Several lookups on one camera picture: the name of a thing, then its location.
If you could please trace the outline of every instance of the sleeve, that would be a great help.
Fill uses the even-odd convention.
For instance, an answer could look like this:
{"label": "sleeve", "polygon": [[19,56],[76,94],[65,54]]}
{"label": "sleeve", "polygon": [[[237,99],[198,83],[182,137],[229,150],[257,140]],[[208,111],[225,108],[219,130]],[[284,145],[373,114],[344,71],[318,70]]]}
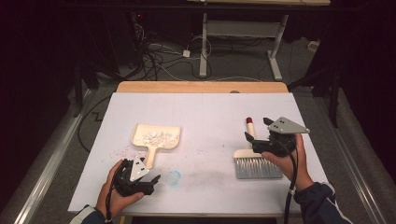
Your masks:
{"label": "sleeve", "polygon": [[105,223],[103,214],[94,207],[85,205],[79,213],[71,220],[70,224],[100,224]]}
{"label": "sleeve", "polygon": [[301,206],[304,224],[352,223],[339,210],[335,202],[335,191],[330,184],[316,182],[297,192],[294,201]]}

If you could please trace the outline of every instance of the cream dustpan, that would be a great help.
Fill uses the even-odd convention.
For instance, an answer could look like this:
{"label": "cream dustpan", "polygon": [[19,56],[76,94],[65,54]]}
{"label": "cream dustpan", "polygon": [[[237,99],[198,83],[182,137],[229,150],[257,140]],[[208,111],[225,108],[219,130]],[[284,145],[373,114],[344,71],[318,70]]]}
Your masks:
{"label": "cream dustpan", "polygon": [[174,149],[180,139],[180,132],[180,127],[137,124],[131,141],[137,147],[148,149],[148,155],[144,163],[148,169],[151,169],[157,150]]}

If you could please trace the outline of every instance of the white tabletop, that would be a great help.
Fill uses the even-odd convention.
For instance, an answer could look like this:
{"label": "white tabletop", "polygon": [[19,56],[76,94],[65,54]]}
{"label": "white tabletop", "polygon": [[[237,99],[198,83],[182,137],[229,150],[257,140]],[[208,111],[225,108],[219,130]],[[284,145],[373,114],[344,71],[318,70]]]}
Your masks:
{"label": "white tabletop", "polygon": [[[240,180],[233,153],[249,148],[244,131],[252,117],[257,138],[268,131],[262,118],[286,117],[304,126],[291,93],[114,93],[68,211],[95,205],[116,161],[146,150],[131,136],[137,123],[181,127],[178,146],[160,150],[144,178],[161,175],[152,195],[127,207],[133,216],[280,217],[290,185],[281,179]],[[303,134],[308,171],[327,182],[308,134]],[[290,212],[300,213],[292,202]]]}

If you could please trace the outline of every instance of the hand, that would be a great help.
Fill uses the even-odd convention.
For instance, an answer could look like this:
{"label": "hand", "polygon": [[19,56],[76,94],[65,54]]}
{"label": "hand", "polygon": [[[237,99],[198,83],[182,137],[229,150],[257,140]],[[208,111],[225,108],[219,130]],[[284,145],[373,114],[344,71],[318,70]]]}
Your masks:
{"label": "hand", "polygon": [[[308,174],[308,170],[306,168],[306,155],[304,148],[303,137],[300,133],[296,134],[296,150],[294,150],[291,155],[297,162],[297,152],[298,152],[298,168],[297,168],[297,180],[295,187],[297,190],[301,191],[303,189],[308,188],[313,185],[314,182],[311,179],[311,176]],[[278,157],[271,152],[264,151],[262,153],[262,157],[270,161],[271,163],[279,166],[282,170],[282,173],[291,180],[293,176],[293,163],[291,162],[290,157]]]}
{"label": "hand", "polygon": [[[106,196],[109,192],[111,180],[113,179],[114,174],[116,173],[117,169],[122,164],[122,161],[118,161],[113,168],[111,168],[110,172],[107,176],[106,183],[102,186],[102,189],[99,193],[98,201],[96,204],[96,208],[99,209],[103,215],[106,217]],[[122,197],[116,189],[111,191],[111,200],[110,200],[110,212],[112,217],[116,217],[121,213],[121,211],[131,205],[136,203],[140,199],[145,196],[143,192],[137,192],[128,197]]]}

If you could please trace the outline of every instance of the wooden table edge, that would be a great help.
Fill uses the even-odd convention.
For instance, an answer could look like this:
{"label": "wooden table edge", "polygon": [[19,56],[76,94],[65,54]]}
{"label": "wooden table edge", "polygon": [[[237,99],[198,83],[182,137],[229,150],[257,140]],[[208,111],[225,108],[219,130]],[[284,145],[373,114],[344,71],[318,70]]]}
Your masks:
{"label": "wooden table edge", "polygon": [[117,92],[152,93],[285,93],[282,82],[123,81]]}

